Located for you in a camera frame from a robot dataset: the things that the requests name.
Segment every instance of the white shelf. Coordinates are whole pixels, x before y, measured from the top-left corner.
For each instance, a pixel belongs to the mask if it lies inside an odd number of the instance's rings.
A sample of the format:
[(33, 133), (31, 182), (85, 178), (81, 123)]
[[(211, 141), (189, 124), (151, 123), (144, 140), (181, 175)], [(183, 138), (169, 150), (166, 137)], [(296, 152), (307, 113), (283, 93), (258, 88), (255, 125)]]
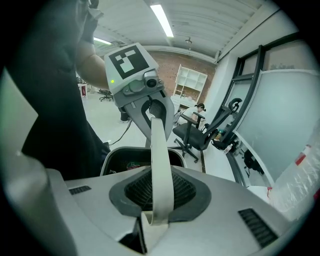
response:
[[(176, 84), (175, 84), (173, 96), (171, 97), (172, 101), (175, 101), (175, 103), (179, 102), (179, 104), (187, 107), (193, 107), (195, 104), (197, 104), (201, 96), (207, 77), (208, 75), (204, 73), (200, 73), (196, 70), (192, 70), (180, 65), (176, 79), (175, 79)], [(192, 100), (189, 100), (186, 97), (182, 97), (182, 95), (184, 94), (185, 87), (195, 90), (196, 91), (195, 97), (197, 98), (193, 98)]]
[(191, 87), (191, 88), (195, 88), (195, 87), (196, 87), (196, 84), (197, 84), (197, 82), (196, 82), (195, 80), (190, 79), (190, 78), (187, 78), (187, 79), (185, 80), (184, 86), (186, 86), (186, 87)]

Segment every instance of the ceiling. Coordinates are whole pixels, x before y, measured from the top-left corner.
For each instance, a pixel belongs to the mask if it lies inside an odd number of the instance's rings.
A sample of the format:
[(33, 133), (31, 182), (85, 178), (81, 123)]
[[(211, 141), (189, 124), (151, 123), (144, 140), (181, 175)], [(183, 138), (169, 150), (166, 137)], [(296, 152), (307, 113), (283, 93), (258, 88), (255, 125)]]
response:
[[(264, 0), (100, 0), (94, 36), (114, 45), (167, 46), (215, 57)], [(174, 37), (167, 37), (150, 5), (161, 4)], [(95, 43), (102, 56), (114, 45)]]

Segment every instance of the plastic bag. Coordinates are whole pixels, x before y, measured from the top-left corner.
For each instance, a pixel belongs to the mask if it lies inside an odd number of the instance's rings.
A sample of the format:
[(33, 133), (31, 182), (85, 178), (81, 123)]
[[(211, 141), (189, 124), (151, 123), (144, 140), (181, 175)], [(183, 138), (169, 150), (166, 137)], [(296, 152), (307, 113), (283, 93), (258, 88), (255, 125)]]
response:
[(294, 163), (281, 174), (269, 191), (270, 204), (289, 221), (306, 215), (320, 188), (320, 120)]

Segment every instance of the camera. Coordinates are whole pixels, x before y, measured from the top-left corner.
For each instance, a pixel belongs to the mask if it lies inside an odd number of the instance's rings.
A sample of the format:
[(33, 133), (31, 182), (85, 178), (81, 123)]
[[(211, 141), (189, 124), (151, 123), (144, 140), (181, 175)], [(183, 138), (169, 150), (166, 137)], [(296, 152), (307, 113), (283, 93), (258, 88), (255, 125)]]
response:
[(159, 82), (159, 78), (155, 70), (151, 70), (143, 74), (143, 83), (145, 86), (148, 86), (149, 88), (153, 88), (158, 85), (158, 82)]

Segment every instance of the black shirt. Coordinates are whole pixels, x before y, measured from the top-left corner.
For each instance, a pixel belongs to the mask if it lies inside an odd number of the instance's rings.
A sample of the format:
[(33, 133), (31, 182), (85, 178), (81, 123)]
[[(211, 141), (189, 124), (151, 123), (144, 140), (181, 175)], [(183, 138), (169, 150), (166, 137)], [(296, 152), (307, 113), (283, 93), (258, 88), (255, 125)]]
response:
[(76, 48), (87, 15), (88, 1), (50, 1), (7, 65), (38, 113), (22, 152), (65, 180), (98, 176), (102, 162), (103, 144), (87, 122), (76, 81)]

